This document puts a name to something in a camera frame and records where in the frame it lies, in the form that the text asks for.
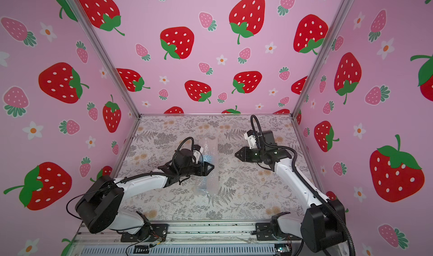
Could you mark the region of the clear bubble wrap sheet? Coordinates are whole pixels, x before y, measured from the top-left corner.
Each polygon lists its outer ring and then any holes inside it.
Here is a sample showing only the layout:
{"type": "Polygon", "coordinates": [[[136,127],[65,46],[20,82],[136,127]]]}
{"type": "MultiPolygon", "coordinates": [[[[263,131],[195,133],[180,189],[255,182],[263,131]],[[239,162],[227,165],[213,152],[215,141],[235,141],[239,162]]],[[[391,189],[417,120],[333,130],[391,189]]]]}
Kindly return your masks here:
{"type": "Polygon", "coordinates": [[[197,178],[197,193],[199,195],[214,196],[219,189],[219,153],[218,141],[215,136],[205,137],[199,141],[203,147],[201,159],[205,162],[207,176],[197,178]]]}

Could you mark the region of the blue plastic wine glass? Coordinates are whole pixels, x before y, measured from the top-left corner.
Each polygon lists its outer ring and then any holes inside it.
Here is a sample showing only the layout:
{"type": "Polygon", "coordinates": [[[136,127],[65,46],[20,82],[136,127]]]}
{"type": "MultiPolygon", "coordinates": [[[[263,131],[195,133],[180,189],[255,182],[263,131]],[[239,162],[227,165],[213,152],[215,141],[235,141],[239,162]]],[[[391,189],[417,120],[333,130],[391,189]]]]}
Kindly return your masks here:
{"type": "Polygon", "coordinates": [[[213,195],[218,190],[218,171],[216,170],[216,148],[214,144],[204,143],[203,160],[206,166],[206,176],[202,177],[199,189],[208,195],[213,195]]]}

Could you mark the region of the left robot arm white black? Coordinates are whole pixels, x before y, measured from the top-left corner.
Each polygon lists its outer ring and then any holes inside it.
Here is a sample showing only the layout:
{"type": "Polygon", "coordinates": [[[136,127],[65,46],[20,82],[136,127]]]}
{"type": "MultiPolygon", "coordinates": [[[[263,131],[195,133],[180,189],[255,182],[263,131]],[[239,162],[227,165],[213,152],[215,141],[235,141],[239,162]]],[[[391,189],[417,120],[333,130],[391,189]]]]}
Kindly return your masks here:
{"type": "Polygon", "coordinates": [[[175,151],[171,161],[144,174],[116,179],[102,176],[82,195],[75,211],[90,233],[112,230],[148,236],[151,223],[147,217],[140,212],[122,209],[121,205],[144,192],[181,184],[191,176],[208,176],[215,166],[204,161],[201,151],[175,151]]]}

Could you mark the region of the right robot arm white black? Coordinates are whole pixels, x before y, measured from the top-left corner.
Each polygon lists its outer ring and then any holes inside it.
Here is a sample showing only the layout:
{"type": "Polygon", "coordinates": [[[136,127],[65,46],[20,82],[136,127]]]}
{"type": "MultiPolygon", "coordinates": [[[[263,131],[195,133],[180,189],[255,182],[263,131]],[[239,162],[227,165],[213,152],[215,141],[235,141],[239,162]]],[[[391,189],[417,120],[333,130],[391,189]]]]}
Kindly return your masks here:
{"type": "Polygon", "coordinates": [[[279,147],[272,131],[256,133],[249,130],[244,138],[248,146],[235,156],[242,162],[264,163],[289,187],[301,203],[305,214],[290,213],[272,216],[268,231],[259,230],[257,236],[273,235],[276,239],[295,236],[313,252],[338,246],[343,256],[356,254],[353,240],[346,226],[346,209],[339,200],[331,200],[297,169],[297,153],[290,147],[279,147]]]}

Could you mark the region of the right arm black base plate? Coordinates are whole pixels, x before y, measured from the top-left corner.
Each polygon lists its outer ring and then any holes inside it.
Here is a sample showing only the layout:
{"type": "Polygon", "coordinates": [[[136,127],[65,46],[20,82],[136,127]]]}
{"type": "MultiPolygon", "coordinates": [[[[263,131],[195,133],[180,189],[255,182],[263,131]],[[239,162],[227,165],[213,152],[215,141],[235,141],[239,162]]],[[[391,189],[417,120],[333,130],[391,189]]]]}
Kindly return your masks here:
{"type": "Polygon", "coordinates": [[[258,241],[302,240],[301,222],[300,217],[290,212],[278,213],[269,222],[256,223],[251,235],[256,236],[258,241]]]}

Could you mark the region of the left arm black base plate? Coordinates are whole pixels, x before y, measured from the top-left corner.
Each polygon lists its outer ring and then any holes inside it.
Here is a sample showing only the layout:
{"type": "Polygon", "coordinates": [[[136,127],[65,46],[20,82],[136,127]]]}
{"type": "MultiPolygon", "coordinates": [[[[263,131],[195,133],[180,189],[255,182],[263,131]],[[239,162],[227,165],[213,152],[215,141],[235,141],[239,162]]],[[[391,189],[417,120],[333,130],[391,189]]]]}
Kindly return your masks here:
{"type": "Polygon", "coordinates": [[[117,230],[121,234],[121,242],[151,242],[158,243],[164,242],[168,234],[168,224],[154,224],[151,223],[147,217],[136,212],[143,220],[144,224],[140,227],[130,227],[123,230],[117,230]]]}

